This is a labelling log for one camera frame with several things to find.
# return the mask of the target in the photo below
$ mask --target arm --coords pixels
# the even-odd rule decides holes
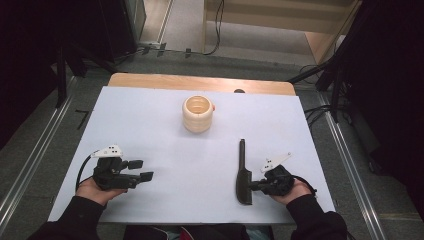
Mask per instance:
[[[92,178],[82,182],[62,216],[43,224],[28,239],[99,239],[96,227],[104,206],[126,189],[102,191]]]
[[[324,213],[305,183],[296,179],[289,194],[271,197],[286,205],[297,224],[291,239],[346,239],[347,227],[343,218],[335,212]]]

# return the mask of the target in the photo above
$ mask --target black handle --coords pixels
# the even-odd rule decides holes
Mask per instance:
[[[240,140],[240,147],[239,147],[239,169],[245,168],[245,151],[246,151],[246,143],[244,142],[244,139]]]

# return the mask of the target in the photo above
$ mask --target wooden table edge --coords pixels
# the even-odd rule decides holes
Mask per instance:
[[[293,85],[288,82],[168,74],[115,73],[108,86],[219,92],[242,89],[246,93],[296,96]]]

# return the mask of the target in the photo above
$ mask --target gray floor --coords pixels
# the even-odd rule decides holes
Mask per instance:
[[[174,45],[176,50],[180,50],[177,49],[177,46],[183,47],[184,50],[186,47],[190,47],[186,45],[187,42],[182,44],[169,38],[173,35],[170,33],[168,32],[168,35],[164,36],[164,39],[168,41],[167,46]],[[244,39],[244,42],[236,44],[237,46],[243,45],[243,48],[231,47],[234,46],[233,40],[225,35],[222,38],[222,47],[217,52],[218,56],[192,55],[190,58],[185,58],[182,53],[167,52],[162,57],[157,57],[157,52],[151,51],[147,55],[138,54],[128,58],[118,66],[118,69],[134,73],[284,81],[296,76],[302,66],[313,64],[311,62],[313,58],[310,51],[308,52],[306,38],[302,37],[302,34],[291,31],[281,34],[285,39],[284,44],[287,44],[285,46],[280,46],[276,42],[259,47],[258,39],[249,37]],[[213,40],[208,40],[208,42],[213,45]],[[269,56],[268,53],[272,52],[270,49],[274,49],[274,46],[281,50],[283,57]],[[246,54],[250,51],[249,49],[253,49],[253,54]],[[251,59],[252,55],[259,56],[259,59]],[[1,236],[2,239],[25,239],[46,221],[54,197],[59,191],[87,123],[84,122],[83,127],[78,129],[83,114],[76,110],[91,111],[101,87],[107,85],[109,78],[110,75],[107,72],[96,68],[90,69],[86,78],[77,80],[69,108]],[[307,81],[314,82],[316,79],[317,77],[313,76]],[[303,81],[296,84],[295,89],[304,109],[319,106],[318,93],[315,92],[313,85]],[[53,92],[1,150],[0,196],[2,198],[11,189],[47,125],[53,114],[55,101],[56,93]],[[340,117],[340,120],[339,126],[343,130],[360,177],[368,190],[387,238],[424,239],[423,222],[411,204],[404,187],[390,176],[377,176],[369,171],[366,154],[354,129],[346,123],[343,117]],[[314,124],[312,134],[337,212],[344,217],[349,231],[356,239],[372,239],[325,118]],[[294,226],[273,226],[273,229],[276,239],[289,239]],[[99,234],[102,239],[121,239],[123,230],[124,225],[119,224],[101,224],[99,226]]]

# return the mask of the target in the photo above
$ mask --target metal rail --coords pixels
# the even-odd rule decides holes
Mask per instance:
[[[323,93],[318,92],[318,98],[322,105],[329,105],[329,101]],[[331,114],[326,112],[328,125],[331,133],[333,134],[337,148],[340,152],[340,156],[343,161],[343,165],[346,169],[346,173],[349,177],[356,199],[358,200],[359,207],[361,208],[362,216],[364,217],[365,223],[367,224],[372,239],[387,239],[384,234],[381,223],[378,219],[377,213],[374,210],[374,206],[371,199],[366,191],[366,188],[359,176],[358,170],[356,169],[355,161],[350,154],[349,148],[343,137],[342,130],[339,124],[335,123]]]
[[[21,172],[19,173],[9,192],[2,199],[0,205],[0,238],[3,235],[4,230],[6,229],[6,226],[9,223],[9,220],[12,217],[16,207],[18,206],[26,188],[28,187],[29,182],[34,176],[34,173],[37,170],[37,167],[40,164],[54,134],[56,133],[57,128],[62,122],[62,119],[65,116],[65,113],[73,99],[73,92],[76,87],[77,78],[72,77],[67,87],[67,91],[69,93],[68,97],[65,99],[62,106],[53,112],[52,117],[50,118],[46,128],[44,129],[34,149],[25,162]]]

